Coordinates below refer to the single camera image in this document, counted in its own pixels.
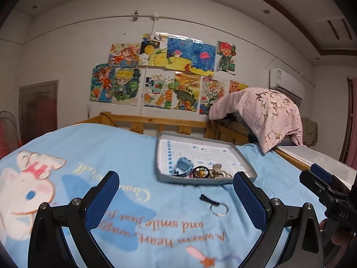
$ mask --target blue keychain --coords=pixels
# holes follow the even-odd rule
[[[180,157],[174,167],[174,176],[184,177],[192,172],[193,163],[186,157]]]

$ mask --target children's drawing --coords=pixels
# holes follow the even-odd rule
[[[139,65],[160,66],[166,64],[167,35],[144,34],[140,49]]]
[[[140,43],[112,44],[108,64],[117,67],[132,67],[139,64]]]
[[[192,40],[182,36],[169,36],[166,57],[165,67],[167,69],[190,71],[192,64]]]
[[[6,167],[0,176],[0,241],[4,245],[7,238],[30,237],[33,215],[55,195],[55,186],[47,178],[66,163],[63,158],[30,151],[19,152],[16,161],[20,172]]]
[[[115,69],[113,104],[137,106],[140,70],[118,67]]]
[[[171,109],[174,79],[155,74],[145,78],[144,106]]]
[[[197,111],[200,82],[201,77],[199,75],[188,75],[178,71],[175,73],[174,93],[177,96],[178,103],[174,109]]]
[[[249,86],[247,86],[245,84],[241,84],[240,82],[230,81],[230,83],[229,83],[229,93],[231,93],[231,92],[239,92],[241,90],[244,90],[247,87],[249,87]]]
[[[226,83],[204,77],[202,80],[200,115],[208,115],[210,107],[224,96]]]
[[[90,100],[110,103],[112,101],[115,69],[107,63],[99,64],[93,69]]]
[[[192,45],[191,72],[212,76],[215,70],[216,47],[196,41]]]
[[[222,259],[209,258],[194,246],[187,246],[186,252],[193,258],[197,259],[203,265],[203,268],[231,267],[231,265],[233,265],[232,267],[236,267],[237,265],[239,266],[242,263],[242,259],[239,256],[227,255]]]
[[[217,41],[217,54],[222,56],[218,70],[235,74],[236,65],[233,56],[236,55],[236,46],[227,42]]]

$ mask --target wooden door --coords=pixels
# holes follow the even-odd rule
[[[21,142],[57,129],[58,81],[20,87],[19,123]]]

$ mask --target wooden bed frame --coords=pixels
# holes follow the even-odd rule
[[[103,124],[109,126],[115,126],[115,122],[130,122],[130,130],[135,133],[143,134],[145,123],[147,124],[157,124],[158,133],[162,132],[165,125],[178,126],[178,133],[191,135],[192,128],[204,128],[204,138],[211,138],[216,140],[221,140],[225,142],[231,142],[235,145],[244,145],[249,143],[247,137],[246,129],[242,128],[242,132],[237,132],[230,130],[226,127],[220,126],[213,121],[202,122],[202,121],[189,121],[189,120],[177,120],[177,119],[166,119],[166,118],[156,118],[156,117],[140,117],[140,116],[127,116],[127,115],[114,115],[111,112],[101,112],[98,116],[89,118],[87,120],[81,121],[79,123],[95,123]],[[310,170],[310,167],[305,163],[297,160],[296,158],[290,156],[284,151],[274,148],[274,152],[279,154],[289,163],[294,165],[300,170]]]

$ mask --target jellyfish drawing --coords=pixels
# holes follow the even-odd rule
[[[208,63],[210,61],[211,56],[209,55],[209,53],[207,51],[203,51],[200,55],[199,55],[199,59],[201,60],[201,62],[204,63]]]

